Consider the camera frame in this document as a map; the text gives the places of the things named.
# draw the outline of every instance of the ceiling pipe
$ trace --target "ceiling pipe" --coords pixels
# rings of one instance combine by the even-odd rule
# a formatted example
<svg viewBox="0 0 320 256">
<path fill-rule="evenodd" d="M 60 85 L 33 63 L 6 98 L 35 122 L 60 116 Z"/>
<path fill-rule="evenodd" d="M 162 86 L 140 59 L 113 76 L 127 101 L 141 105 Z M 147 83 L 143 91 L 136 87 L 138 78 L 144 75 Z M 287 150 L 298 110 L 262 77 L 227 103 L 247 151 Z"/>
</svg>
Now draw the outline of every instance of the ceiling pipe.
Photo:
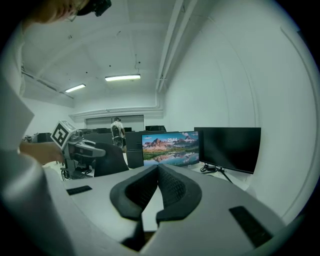
<svg viewBox="0 0 320 256">
<path fill-rule="evenodd" d="M 22 74 L 24 74 L 25 76 L 35 80 L 36 82 L 40 83 L 41 85 L 53 90 L 56 93 L 64 94 L 65 96 L 67 96 L 67 97 L 69 97 L 71 99 L 74 99 L 70 95 L 66 94 L 64 91 L 58 90 L 57 88 L 59 88 L 59 86 L 54 84 L 53 82 L 46 81 L 43 78 L 37 77 L 37 76 L 35 76 L 33 74 L 30 74 L 28 72 L 25 72 L 25 71 L 22 71 Z"/>
<path fill-rule="evenodd" d="M 183 3 L 184 3 L 184 0 L 176 0 L 174 7 L 173 7 L 173 10 L 172 10 L 169 26 L 166 31 L 164 45 L 163 45 L 163 49 L 162 49 L 158 78 L 156 80 L 156 85 L 155 85 L 155 91 L 157 91 L 159 88 L 160 79 L 162 78 L 162 73 L 163 73 L 165 61 L 166 61 L 166 58 L 168 55 L 168 50 L 169 50 L 169 46 L 171 43 L 172 35 L 174 33 L 174 30 L 175 30 L 175 27 L 177 24 L 177 20 L 178 20 L 178 16 L 179 16 L 179 13 L 180 13 L 180 10 L 182 8 Z"/>
<path fill-rule="evenodd" d="M 174 56 L 175 56 L 175 53 L 176 53 L 176 51 L 177 51 L 177 48 L 178 48 L 178 45 L 179 45 L 180 40 L 181 40 L 181 38 L 182 38 L 182 35 L 183 35 L 184 32 L 185 32 L 185 29 L 186 29 L 186 27 L 187 27 L 188 21 L 189 21 L 189 19 L 190 19 L 190 17 L 191 17 L 192 12 L 193 12 L 194 9 L 195 9 L 195 6 L 196 6 L 197 2 L 198 2 L 198 0 L 191 0 L 190 4 L 188 5 L 187 10 L 185 11 L 185 14 L 184 14 L 184 16 L 183 16 L 181 25 L 180 25 L 179 30 L 178 30 L 178 32 L 177 32 L 177 34 L 176 34 L 175 39 L 174 39 L 174 43 L 173 43 L 173 46 L 172 46 L 172 49 L 171 49 L 171 52 L 170 52 L 170 56 L 169 56 L 169 59 L 168 59 L 168 61 L 167 61 L 165 70 L 164 70 L 164 72 L 163 72 L 163 74 L 162 74 L 162 78 L 164 78 L 164 79 L 167 78 L 167 74 L 168 74 L 170 65 L 171 65 L 171 63 L 172 63 L 172 60 L 173 60 L 173 58 L 174 58 Z M 162 81 L 160 82 L 160 87 L 159 87 L 159 90 L 158 90 L 159 92 L 161 92 L 161 89 L 162 89 L 162 87 L 163 87 L 163 85 L 164 85 L 164 82 L 165 82 L 164 80 L 162 80 Z"/>
</svg>

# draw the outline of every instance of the person's arm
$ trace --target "person's arm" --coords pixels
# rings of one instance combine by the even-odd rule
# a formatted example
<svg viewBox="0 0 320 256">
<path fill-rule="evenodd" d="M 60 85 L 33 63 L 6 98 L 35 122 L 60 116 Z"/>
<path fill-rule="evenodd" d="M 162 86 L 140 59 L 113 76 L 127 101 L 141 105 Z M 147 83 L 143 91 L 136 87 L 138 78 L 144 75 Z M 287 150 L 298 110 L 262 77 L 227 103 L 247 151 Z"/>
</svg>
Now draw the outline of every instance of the person's arm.
<svg viewBox="0 0 320 256">
<path fill-rule="evenodd" d="M 54 142 L 27 143 L 22 141 L 20 152 L 35 158 L 41 165 L 58 161 L 64 163 L 61 149 Z"/>
<path fill-rule="evenodd" d="M 124 128 L 124 125 L 122 124 L 122 122 L 120 123 L 120 126 L 121 126 L 122 134 L 125 137 L 126 136 L 126 132 L 125 132 L 125 128 Z"/>
</svg>

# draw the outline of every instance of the black pad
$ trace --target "black pad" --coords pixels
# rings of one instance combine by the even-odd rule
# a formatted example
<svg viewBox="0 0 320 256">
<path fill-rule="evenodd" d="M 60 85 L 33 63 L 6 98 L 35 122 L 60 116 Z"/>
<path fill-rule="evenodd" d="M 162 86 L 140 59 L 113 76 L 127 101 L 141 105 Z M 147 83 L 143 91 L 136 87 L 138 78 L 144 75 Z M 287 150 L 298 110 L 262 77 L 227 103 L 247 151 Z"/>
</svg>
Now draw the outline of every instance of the black pad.
<svg viewBox="0 0 320 256">
<path fill-rule="evenodd" d="M 183 220 L 198 206 L 202 198 L 202 190 L 195 181 L 163 164 L 158 165 L 158 186 L 164 207 L 156 215 L 158 224 Z"/>
<path fill-rule="evenodd" d="M 75 188 L 69 188 L 66 191 L 70 196 L 72 196 L 72 195 L 79 194 L 79 193 L 82 193 L 82 192 L 86 192 L 86 191 L 89 191 L 89 190 L 92 190 L 92 187 L 90 187 L 90 186 L 80 186 L 80 187 L 75 187 Z"/>
<path fill-rule="evenodd" d="M 158 186 L 158 168 L 152 165 L 117 185 L 110 192 L 110 200 L 119 214 L 138 221 Z"/>
<path fill-rule="evenodd" d="M 231 208 L 229 211 L 256 248 L 273 237 L 243 206 Z"/>
</svg>

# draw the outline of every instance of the fluorescent light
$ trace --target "fluorescent light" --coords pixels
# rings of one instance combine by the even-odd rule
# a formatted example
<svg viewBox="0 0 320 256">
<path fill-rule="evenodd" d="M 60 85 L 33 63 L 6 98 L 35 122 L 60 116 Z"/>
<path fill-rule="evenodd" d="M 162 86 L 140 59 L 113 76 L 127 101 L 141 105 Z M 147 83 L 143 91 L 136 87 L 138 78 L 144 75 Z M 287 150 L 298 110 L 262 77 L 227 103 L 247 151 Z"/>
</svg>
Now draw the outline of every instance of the fluorescent light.
<svg viewBox="0 0 320 256">
<path fill-rule="evenodd" d="M 70 88 L 70 89 L 68 89 L 68 90 L 65 90 L 65 92 L 66 92 L 66 93 L 70 93 L 70 92 L 72 92 L 72 91 L 74 91 L 74 90 L 78 90 L 78 89 L 81 89 L 81 88 L 83 88 L 83 87 L 86 87 L 86 85 L 85 85 L 85 84 L 80 84 L 80 85 L 78 85 L 78 86 L 76 86 L 76 87 L 73 87 L 73 88 Z"/>
<path fill-rule="evenodd" d="M 106 76 L 104 79 L 107 82 L 117 81 L 117 80 L 132 80 L 132 79 L 140 79 L 140 74 L 125 74 L 125 75 L 114 75 L 114 76 Z"/>
</svg>

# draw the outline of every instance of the black monitor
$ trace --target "black monitor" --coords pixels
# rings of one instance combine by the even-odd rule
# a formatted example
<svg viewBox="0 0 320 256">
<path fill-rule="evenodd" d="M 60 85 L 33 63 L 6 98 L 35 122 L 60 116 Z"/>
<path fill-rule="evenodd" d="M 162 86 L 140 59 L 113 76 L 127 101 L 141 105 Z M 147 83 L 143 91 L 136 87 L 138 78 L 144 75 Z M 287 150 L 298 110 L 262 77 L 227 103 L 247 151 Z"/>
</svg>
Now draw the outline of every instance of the black monitor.
<svg viewBox="0 0 320 256">
<path fill-rule="evenodd" d="M 38 133 L 37 142 L 38 143 L 48 142 L 48 137 L 50 137 L 50 135 L 51 133 L 49 132 Z"/>
<path fill-rule="evenodd" d="M 143 165 L 188 166 L 199 163 L 197 131 L 143 134 Z"/>
<path fill-rule="evenodd" d="M 89 134 L 91 132 L 90 129 L 79 129 L 79 131 L 82 131 L 82 134 L 85 135 L 85 134 Z"/>
<path fill-rule="evenodd" d="M 111 133 L 111 129 L 110 128 L 97 128 L 96 132 L 98 134 L 110 134 Z"/>
<path fill-rule="evenodd" d="M 195 127 L 199 160 L 214 166 L 253 174 L 260 148 L 261 128 Z"/>
<path fill-rule="evenodd" d="M 145 127 L 146 131 L 156 132 L 156 131 L 167 131 L 164 125 L 148 125 Z"/>
</svg>

